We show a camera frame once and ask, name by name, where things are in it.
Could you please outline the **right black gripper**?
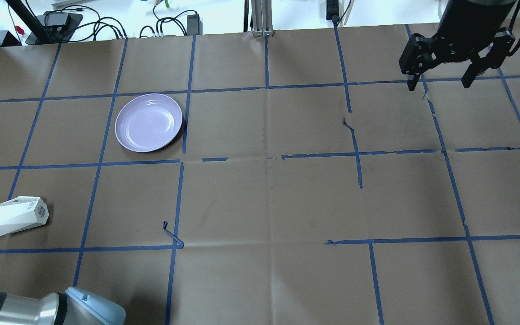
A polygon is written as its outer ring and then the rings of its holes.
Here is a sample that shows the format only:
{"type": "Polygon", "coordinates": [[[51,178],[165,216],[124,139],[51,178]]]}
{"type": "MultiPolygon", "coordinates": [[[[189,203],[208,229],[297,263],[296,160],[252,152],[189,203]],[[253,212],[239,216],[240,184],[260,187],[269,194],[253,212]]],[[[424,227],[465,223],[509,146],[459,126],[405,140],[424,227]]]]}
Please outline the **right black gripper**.
{"type": "Polygon", "coordinates": [[[503,64],[514,43],[508,27],[485,27],[481,23],[453,27],[446,21],[432,37],[413,33],[399,58],[399,67],[407,76],[407,88],[414,91],[427,70],[439,64],[470,61],[461,78],[462,86],[470,88],[486,70],[503,64]]]}

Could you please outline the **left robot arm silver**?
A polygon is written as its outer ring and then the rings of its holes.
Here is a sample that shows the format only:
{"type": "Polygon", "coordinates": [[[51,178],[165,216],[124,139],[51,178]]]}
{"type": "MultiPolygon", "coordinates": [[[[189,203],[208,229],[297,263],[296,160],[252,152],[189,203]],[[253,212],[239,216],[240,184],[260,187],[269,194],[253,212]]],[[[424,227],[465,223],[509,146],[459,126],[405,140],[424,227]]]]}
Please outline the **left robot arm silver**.
{"type": "Polygon", "coordinates": [[[0,291],[0,325],[123,325],[125,320],[122,306],[76,287],[39,300],[0,291]]]}

